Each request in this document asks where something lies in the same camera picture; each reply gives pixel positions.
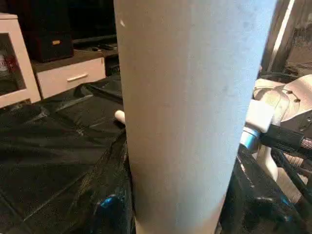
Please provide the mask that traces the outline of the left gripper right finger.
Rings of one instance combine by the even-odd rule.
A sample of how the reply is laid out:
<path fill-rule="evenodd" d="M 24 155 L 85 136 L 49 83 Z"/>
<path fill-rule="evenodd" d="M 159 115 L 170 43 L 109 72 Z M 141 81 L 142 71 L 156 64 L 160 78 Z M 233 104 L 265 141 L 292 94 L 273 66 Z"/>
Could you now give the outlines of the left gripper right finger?
<path fill-rule="evenodd" d="M 240 145 L 219 219 L 223 234 L 303 234 L 305 222 L 250 151 Z"/>

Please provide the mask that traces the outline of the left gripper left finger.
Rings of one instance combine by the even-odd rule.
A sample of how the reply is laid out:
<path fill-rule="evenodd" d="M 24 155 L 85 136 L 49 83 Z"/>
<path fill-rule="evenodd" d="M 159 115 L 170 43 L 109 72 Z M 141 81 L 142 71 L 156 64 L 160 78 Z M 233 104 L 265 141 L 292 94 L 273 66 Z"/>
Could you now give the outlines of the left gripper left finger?
<path fill-rule="evenodd" d="M 74 234 L 132 234 L 134 211 L 126 131 L 86 173 L 70 206 L 80 211 Z"/>

